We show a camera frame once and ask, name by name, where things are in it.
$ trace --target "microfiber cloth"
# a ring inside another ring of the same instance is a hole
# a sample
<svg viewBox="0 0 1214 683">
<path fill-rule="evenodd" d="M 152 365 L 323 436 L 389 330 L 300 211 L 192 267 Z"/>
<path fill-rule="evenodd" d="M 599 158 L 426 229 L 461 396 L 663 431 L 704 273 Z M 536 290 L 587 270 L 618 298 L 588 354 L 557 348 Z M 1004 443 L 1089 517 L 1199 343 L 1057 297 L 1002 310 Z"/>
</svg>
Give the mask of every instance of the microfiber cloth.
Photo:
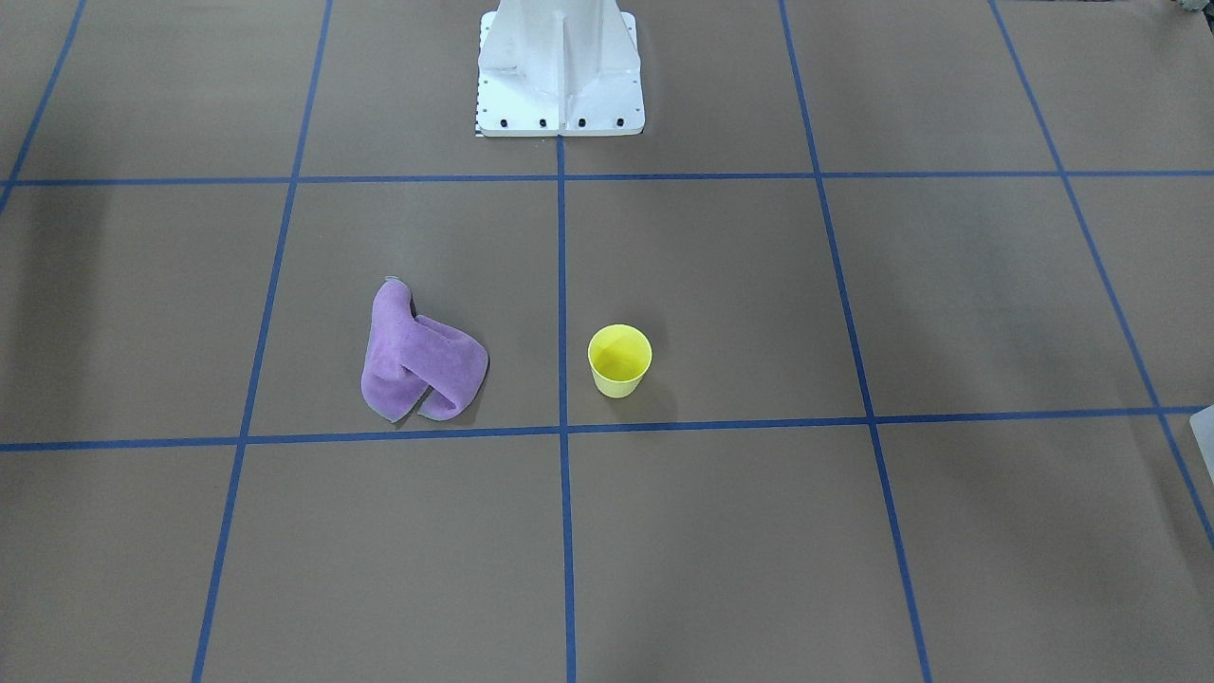
<svg viewBox="0 0 1214 683">
<path fill-rule="evenodd" d="M 450 420 L 472 403 L 489 354 L 476 338 L 426 315 L 413 314 L 413 294 L 390 277 L 371 303 L 371 331 L 363 363 L 363 399 L 373 411 L 396 422 L 418 410 L 436 421 Z"/>
</svg>

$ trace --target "towel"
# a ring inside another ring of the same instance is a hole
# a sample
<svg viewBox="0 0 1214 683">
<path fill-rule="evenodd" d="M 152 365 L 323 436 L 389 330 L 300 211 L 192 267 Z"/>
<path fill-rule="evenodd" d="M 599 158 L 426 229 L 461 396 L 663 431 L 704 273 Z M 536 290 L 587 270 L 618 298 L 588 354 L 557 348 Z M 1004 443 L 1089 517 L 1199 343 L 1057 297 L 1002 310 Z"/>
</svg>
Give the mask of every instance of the towel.
<svg viewBox="0 0 1214 683">
<path fill-rule="evenodd" d="M 413 294 L 395 277 L 371 303 L 371 330 L 363 362 L 363 399 L 388 422 L 421 403 L 418 412 L 447 421 L 472 403 L 489 370 L 489 354 L 476 338 L 426 315 L 413 314 Z"/>
</svg>

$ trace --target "cup rim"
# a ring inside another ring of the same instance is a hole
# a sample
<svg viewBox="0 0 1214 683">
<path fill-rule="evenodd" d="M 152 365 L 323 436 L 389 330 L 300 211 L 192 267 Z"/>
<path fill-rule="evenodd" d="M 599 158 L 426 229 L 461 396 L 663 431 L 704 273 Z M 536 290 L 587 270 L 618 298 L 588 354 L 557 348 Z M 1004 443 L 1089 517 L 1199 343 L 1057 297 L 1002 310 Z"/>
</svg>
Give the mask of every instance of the cup rim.
<svg viewBox="0 0 1214 683">
<path fill-rule="evenodd" d="M 641 337 L 641 340 L 645 341 L 645 349 L 646 352 L 648 352 L 648 358 L 645 360 L 645 368 L 641 369 L 641 372 L 639 372 L 636 377 L 632 377 L 631 380 L 612 380 L 607 377 L 606 375 L 599 372 L 599 369 L 595 368 L 594 360 L 591 360 L 590 358 L 590 349 L 594 348 L 595 346 L 595 338 L 597 338 L 599 335 L 602 334 L 603 331 L 614 328 L 623 328 L 630 331 L 635 331 Z M 639 382 L 642 377 L 645 377 L 645 374 L 649 372 L 649 366 L 653 365 L 653 345 L 649 343 L 649 337 L 646 336 L 643 331 L 632 326 L 631 324 L 625 324 L 622 321 L 612 323 L 600 328 L 599 331 L 595 331 L 590 336 L 590 343 L 586 345 L 586 363 L 590 365 L 590 372 L 595 374 L 597 380 L 602 380 L 603 382 L 608 382 L 611 385 L 631 385 L 634 382 Z"/>
</svg>

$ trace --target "cup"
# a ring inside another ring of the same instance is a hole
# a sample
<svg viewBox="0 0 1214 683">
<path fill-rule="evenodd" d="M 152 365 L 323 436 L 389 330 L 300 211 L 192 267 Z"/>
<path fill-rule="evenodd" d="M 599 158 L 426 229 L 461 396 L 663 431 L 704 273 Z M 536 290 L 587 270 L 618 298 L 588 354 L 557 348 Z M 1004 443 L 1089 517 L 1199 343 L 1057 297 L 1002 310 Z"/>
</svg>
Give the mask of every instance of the cup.
<svg viewBox="0 0 1214 683">
<path fill-rule="evenodd" d="M 640 329 L 609 324 L 590 337 L 586 358 L 599 392 L 608 399 L 623 399 L 649 370 L 653 348 Z"/>
</svg>

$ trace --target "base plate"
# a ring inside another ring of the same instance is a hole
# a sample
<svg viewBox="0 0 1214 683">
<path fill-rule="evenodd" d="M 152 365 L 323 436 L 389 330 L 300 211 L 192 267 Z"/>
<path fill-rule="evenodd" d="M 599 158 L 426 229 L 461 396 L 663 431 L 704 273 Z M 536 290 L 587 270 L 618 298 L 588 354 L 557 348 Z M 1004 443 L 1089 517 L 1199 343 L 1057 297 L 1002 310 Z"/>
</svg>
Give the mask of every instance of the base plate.
<svg viewBox="0 0 1214 683">
<path fill-rule="evenodd" d="M 481 17 L 481 47 L 489 35 L 497 12 Z M 636 17 L 620 12 L 632 45 Z M 476 133 L 486 137 L 549 137 L 636 135 L 645 129 L 645 101 L 641 75 L 619 74 L 601 78 L 573 96 L 571 120 L 561 123 L 554 97 L 518 86 L 517 76 L 481 72 L 476 92 Z"/>
</svg>

